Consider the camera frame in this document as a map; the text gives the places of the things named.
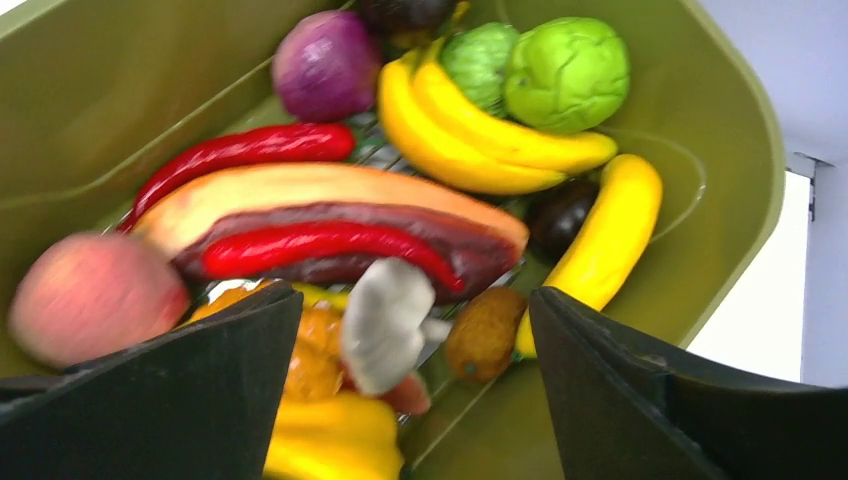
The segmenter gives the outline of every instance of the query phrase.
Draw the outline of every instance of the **green cabbage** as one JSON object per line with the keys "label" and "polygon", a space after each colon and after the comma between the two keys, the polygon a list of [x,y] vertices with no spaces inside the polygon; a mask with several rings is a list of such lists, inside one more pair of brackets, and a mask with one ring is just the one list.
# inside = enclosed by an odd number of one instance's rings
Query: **green cabbage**
{"label": "green cabbage", "polygon": [[609,118],[629,88],[627,49],[612,27],[564,17],[521,35],[507,65],[504,100],[524,124],[566,135]]}
{"label": "green cabbage", "polygon": [[506,117],[504,69],[518,31],[504,23],[487,23],[453,37],[442,49],[445,72],[474,105]]}

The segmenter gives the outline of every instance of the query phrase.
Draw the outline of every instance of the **eggplant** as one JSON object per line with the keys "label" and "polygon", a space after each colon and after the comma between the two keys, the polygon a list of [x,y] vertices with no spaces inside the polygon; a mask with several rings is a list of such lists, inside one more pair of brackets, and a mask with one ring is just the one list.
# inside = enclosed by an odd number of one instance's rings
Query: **eggplant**
{"label": "eggplant", "polygon": [[453,14],[458,0],[357,0],[359,14],[387,35],[433,32]]}
{"label": "eggplant", "polygon": [[550,263],[558,262],[580,233],[600,190],[595,182],[572,178],[536,197],[524,215],[530,249]]}

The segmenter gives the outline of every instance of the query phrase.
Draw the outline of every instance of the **plastic food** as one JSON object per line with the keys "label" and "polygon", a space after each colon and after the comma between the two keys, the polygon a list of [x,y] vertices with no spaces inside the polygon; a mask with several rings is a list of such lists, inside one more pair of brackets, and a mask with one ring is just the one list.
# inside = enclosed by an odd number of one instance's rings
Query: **plastic food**
{"label": "plastic food", "polygon": [[518,323],[527,299],[507,287],[492,287],[457,315],[445,342],[445,355],[460,378],[488,382],[510,363]]}
{"label": "plastic food", "polygon": [[[568,175],[592,170],[615,155],[618,145],[600,133],[550,135],[487,115],[462,95],[439,65],[437,59],[443,42],[439,39],[428,49],[422,65],[415,71],[413,92],[424,112],[444,131],[452,132],[502,164],[556,170]],[[507,182],[507,178],[501,177],[500,182]]]}
{"label": "plastic food", "polygon": [[303,294],[303,308],[311,308],[319,303],[326,303],[339,311],[347,308],[347,293],[331,292],[302,282],[292,282],[292,288]]}
{"label": "plastic food", "polygon": [[335,122],[374,106],[379,48],[356,13],[332,10],[301,20],[271,66],[286,111],[304,122]]}
{"label": "plastic food", "polygon": [[[470,299],[488,288],[517,264],[529,236],[509,213],[435,183],[335,163],[258,165],[206,175],[157,203],[134,232],[183,272],[203,278],[201,253],[220,238],[330,220],[391,226],[427,242],[465,285],[454,292],[437,283],[437,303]],[[353,283],[375,258],[304,260],[261,276]]]}
{"label": "plastic food", "polygon": [[126,235],[84,232],[32,265],[8,328],[24,351],[61,369],[164,334],[188,306],[177,272],[154,249]]}
{"label": "plastic food", "polygon": [[[399,258],[365,271],[348,297],[341,335],[342,359],[360,392],[385,394],[415,370],[427,334],[436,330],[422,328],[434,300],[424,272]],[[435,340],[447,337],[444,327]]]}
{"label": "plastic food", "polygon": [[451,291],[464,288],[462,279],[427,242],[398,228],[355,222],[294,223],[239,233],[216,240],[202,260],[208,277],[228,279],[338,255],[401,257]]}
{"label": "plastic food", "polygon": [[387,34],[429,33],[451,16],[458,0],[357,0],[372,29]]}
{"label": "plastic food", "polygon": [[[602,310],[648,246],[662,196],[662,179],[645,159],[624,154],[610,160],[601,172],[601,191],[595,205],[544,286]],[[524,357],[536,356],[526,312],[515,347]]]}
{"label": "plastic food", "polygon": [[451,38],[440,56],[445,72],[463,95],[498,118],[506,117],[504,74],[518,36],[511,25],[487,23]]}
{"label": "plastic food", "polygon": [[207,140],[177,155],[150,177],[117,230],[131,230],[156,202],[200,176],[261,163],[340,162],[354,147],[353,132],[341,124],[275,125]]}
{"label": "plastic food", "polygon": [[600,186],[572,178],[534,199],[524,215],[530,228],[530,246],[546,260],[556,263],[577,238]]}
{"label": "plastic food", "polygon": [[564,135],[600,125],[629,89],[627,48],[612,27],[564,17],[521,36],[507,67],[504,99],[518,120]]}
{"label": "plastic food", "polygon": [[456,189],[491,195],[537,192],[565,180],[561,172],[498,162],[478,143],[468,143],[460,132],[429,116],[412,91],[412,73],[419,53],[408,52],[383,67],[377,97],[377,112],[386,138],[410,164]]}
{"label": "plastic food", "polygon": [[248,288],[247,285],[242,285],[236,288],[228,288],[221,292],[221,295],[219,295],[214,301],[197,307],[197,309],[192,312],[191,317],[189,317],[189,319],[182,324],[181,327],[203,320],[206,317],[210,317],[230,305],[235,305],[270,284],[271,280],[262,280],[261,282],[253,285],[252,288]]}
{"label": "plastic food", "polygon": [[344,378],[339,358],[341,323],[341,314],[335,310],[303,310],[289,362],[284,399],[324,400],[339,392]]}
{"label": "plastic food", "polygon": [[340,392],[323,401],[283,401],[264,477],[280,480],[397,480],[403,457],[386,403]]}

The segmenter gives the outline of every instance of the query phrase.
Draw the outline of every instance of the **banana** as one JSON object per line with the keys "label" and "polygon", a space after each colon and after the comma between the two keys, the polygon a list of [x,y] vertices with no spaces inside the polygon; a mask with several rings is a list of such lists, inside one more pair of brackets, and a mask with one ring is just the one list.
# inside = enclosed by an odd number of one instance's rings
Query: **banana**
{"label": "banana", "polygon": [[[648,246],[662,196],[662,180],[643,158],[624,154],[610,160],[601,172],[595,205],[544,286],[602,310]],[[536,357],[528,312],[521,319],[515,348],[524,357]]]}
{"label": "banana", "polygon": [[426,175],[459,190],[523,195],[565,180],[562,172],[501,164],[428,116],[412,93],[419,53],[407,52],[380,72],[377,115],[387,140]]}
{"label": "banana", "polygon": [[510,165],[577,175],[603,165],[618,150],[595,132],[557,136],[488,115],[471,103],[439,64],[445,37],[434,41],[413,77],[421,108],[446,130],[493,159]]}

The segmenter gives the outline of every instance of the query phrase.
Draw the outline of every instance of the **kiwi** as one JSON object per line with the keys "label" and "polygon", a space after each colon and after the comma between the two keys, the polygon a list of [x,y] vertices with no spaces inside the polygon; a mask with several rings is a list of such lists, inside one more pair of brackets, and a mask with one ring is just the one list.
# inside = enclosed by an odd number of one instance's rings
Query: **kiwi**
{"label": "kiwi", "polygon": [[454,373],[485,383],[500,376],[512,361],[518,324],[527,299],[508,287],[492,287],[460,310],[445,341]]}

